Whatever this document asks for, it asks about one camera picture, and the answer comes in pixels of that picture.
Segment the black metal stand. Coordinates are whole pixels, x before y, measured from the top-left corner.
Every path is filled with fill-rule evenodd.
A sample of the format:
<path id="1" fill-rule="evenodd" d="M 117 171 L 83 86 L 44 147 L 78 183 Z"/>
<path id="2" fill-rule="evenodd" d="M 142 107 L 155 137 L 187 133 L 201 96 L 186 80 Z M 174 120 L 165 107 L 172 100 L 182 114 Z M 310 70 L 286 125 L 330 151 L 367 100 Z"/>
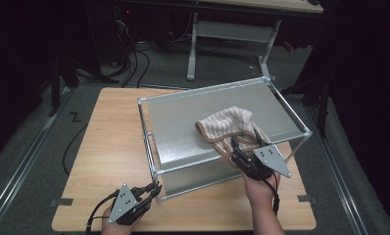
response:
<path id="1" fill-rule="evenodd" d="M 51 64 L 51 116 L 57 113 L 61 105 L 61 80 L 70 88 L 77 88 L 79 85 L 75 65 L 70 57 L 56 57 Z"/>

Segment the grey two-tier metal rack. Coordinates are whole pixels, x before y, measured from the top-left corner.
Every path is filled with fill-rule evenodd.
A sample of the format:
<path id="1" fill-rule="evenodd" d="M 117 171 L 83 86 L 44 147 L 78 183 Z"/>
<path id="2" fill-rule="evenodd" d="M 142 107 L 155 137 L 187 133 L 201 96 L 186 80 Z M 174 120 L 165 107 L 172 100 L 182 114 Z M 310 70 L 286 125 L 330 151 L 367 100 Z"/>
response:
<path id="1" fill-rule="evenodd" d="M 240 170 L 219 162 L 220 153 L 195 122 L 236 106 L 253 119 L 270 144 L 297 140 L 312 132 L 266 76 L 137 100 L 153 181 L 163 185 L 158 199 L 237 178 Z"/>

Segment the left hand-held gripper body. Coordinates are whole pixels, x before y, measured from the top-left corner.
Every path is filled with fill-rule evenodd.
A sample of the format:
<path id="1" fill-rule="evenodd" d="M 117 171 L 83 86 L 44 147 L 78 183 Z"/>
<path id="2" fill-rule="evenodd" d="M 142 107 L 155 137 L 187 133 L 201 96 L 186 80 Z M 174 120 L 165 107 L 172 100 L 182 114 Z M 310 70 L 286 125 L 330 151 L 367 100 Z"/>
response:
<path id="1" fill-rule="evenodd" d="M 145 193 L 140 196 L 134 196 L 133 188 L 129 188 L 126 184 L 122 185 L 111 208 L 110 223 L 131 225 L 136 219 L 150 210 L 152 202 L 144 205 L 142 203 L 144 199 L 141 199 L 141 196 Z"/>

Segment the person's left hand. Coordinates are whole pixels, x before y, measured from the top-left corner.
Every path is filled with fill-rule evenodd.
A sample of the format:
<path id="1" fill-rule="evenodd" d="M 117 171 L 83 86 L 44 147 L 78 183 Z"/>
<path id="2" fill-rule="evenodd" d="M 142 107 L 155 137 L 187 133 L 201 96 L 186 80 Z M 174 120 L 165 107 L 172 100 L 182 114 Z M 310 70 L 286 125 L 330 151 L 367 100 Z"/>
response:
<path id="1" fill-rule="evenodd" d="M 109 222 L 110 215 L 111 209 L 106 208 L 103 213 L 101 235 L 131 235 L 134 227 L 140 221 L 140 218 L 138 218 L 131 225 L 119 225 L 115 222 Z"/>

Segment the grey tape piece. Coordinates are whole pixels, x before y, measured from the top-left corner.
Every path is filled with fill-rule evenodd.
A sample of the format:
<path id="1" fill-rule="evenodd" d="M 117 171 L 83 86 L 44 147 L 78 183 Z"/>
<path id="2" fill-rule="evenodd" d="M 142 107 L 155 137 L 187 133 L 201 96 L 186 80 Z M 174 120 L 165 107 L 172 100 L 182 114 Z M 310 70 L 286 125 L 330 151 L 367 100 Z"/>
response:
<path id="1" fill-rule="evenodd" d="M 73 199 L 70 198 L 60 198 L 58 200 L 52 200 L 49 204 L 51 208 L 56 208 L 58 206 L 71 206 L 73 204 Z"/>
<path id="2" fill-rule="evenodd" d="M 301 203 L 308 202 L 311 205 L 317 203 L 317 198 L 314 196 L 311 196 L 311 195 L 298 195 L 297 198 L 298 198 L 298 201 Z"/>

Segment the person's right hand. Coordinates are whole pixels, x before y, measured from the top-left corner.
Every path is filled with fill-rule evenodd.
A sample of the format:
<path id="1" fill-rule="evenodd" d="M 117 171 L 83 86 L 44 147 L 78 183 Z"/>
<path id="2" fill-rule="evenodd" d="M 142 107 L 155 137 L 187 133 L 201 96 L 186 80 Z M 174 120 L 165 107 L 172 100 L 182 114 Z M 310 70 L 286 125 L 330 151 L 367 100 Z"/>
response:
<path id="1" fill-rule="evenodd" d="M 274 191 L 278 188 L 280 175 L 274 173 L 266 181 L 257 181 L 243 173 L 245 193 L 253 210 L 267 209 L 273 211 Z"/>

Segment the white-legged desk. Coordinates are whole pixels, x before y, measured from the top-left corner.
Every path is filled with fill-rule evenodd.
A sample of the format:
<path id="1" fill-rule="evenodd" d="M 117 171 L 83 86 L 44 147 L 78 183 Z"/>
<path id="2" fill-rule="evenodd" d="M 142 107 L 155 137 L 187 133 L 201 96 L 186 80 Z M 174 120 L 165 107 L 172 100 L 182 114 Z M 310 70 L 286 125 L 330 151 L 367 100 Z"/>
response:
<path id="1" fill-rule="evenodd" d="M 323 13 L 318 0 L 191 0 L 195 7 L 233 7 L 234 10 L 263 10 L 275 14 L 320 15 Z M 270 21 L 270 25 L 252 25 L 250 23 L 229 23 L 224 20 L 199 20 L 198 13 L 192 14 L 191 50 L 188 57 L 186 78 L 195 79 L 197 39 L 199 37 L 228 39 L 245 42 L 258 42 L 267 45 L 264 54 L 258 57 L 261 73 L 268 73 L 268 57 L 272 49 L 281 19 Z"/>

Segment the metal floor rail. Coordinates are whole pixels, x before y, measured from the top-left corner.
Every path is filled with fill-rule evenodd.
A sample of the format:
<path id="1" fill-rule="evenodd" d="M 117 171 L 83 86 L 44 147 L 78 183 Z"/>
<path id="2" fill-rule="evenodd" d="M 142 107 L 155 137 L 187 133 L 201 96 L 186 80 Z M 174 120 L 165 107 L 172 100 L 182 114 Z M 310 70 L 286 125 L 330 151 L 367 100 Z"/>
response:
<path id="1" fill-rule="evenodd" d="M 46 89 L 45 102 L 23 121 L 0 152 L 0 222 L 37 160 L 61 109 L 74 92 L 74 88 L 64 87 L 60 107 L 52 108 L 51 90 Z"/>
<path id="2" fill-rule="evenodd" d="M 366 225 L 361 217 L 360 211 L 356 205 L 355 199 L 350 188 L 345 181 L 341 170 L 334 159 L 333 153 L 327 140 L 320 134 L 317 127 L 317 113 L 314 108 L 305 107 L 305 112 L 310 120 L 310 126 L 313 128 L 314 136 L 319 142 L 327 164 L 328 172 L 331 176 L 332 183 L 336 189 L 337 195 L 341 202 L 342 208 L 350 221 L 355 235 L 368 235 Z"/>

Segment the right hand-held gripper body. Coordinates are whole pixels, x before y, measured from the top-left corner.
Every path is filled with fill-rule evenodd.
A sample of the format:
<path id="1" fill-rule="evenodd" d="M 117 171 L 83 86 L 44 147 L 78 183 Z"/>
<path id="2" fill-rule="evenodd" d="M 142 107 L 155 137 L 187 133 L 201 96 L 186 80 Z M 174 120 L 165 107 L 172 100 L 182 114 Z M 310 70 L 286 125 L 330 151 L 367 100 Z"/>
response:
<path id="1" fill-rule="evenodd" d="M 231 160 L 255 180 L 266 180 L 276 172 L 287 178 L 292 176 L 284 157 L 275 145 L 252 150 L 242 150 L 239 146 L 234 146 Z"/>

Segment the striped beige towel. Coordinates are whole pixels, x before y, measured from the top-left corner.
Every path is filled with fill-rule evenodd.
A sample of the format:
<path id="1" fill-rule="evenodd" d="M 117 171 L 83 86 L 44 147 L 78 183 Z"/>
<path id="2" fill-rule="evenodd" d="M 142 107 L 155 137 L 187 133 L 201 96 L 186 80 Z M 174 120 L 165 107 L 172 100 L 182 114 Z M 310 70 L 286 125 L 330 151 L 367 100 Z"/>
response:
<path id="1" fill-rule="evenodd" d="M 268 136 L 255 123 L 253 113 L 236 106 L 197 120 L 195 127 L 203 138 L 219 152 L 219 162 L 227 163 L 233 167 L 236 167 L 236 164 L 231 160 L 233 154 L 231 136 L 237 137 L 239 147 L 242 150 L 259 148 L 254 129 L 259 131 L 266 144 L 270 143 Z"/>

